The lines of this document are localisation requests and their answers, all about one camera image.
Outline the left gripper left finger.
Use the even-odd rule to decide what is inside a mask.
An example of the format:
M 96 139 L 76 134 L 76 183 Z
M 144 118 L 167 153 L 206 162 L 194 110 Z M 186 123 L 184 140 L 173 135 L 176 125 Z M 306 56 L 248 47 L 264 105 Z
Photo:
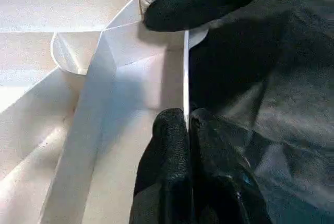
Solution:
M 183 111 L 160 112 L 136 174 L 130 223 L 191 223 L 192 180 Z

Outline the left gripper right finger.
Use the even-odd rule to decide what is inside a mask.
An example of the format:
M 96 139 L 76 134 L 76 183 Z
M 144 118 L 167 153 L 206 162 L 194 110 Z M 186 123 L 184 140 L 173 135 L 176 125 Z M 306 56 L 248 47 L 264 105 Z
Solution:
M 198 223 L 271 223 L 245 158 L 206 109 L 190 116 L 195 218 Z

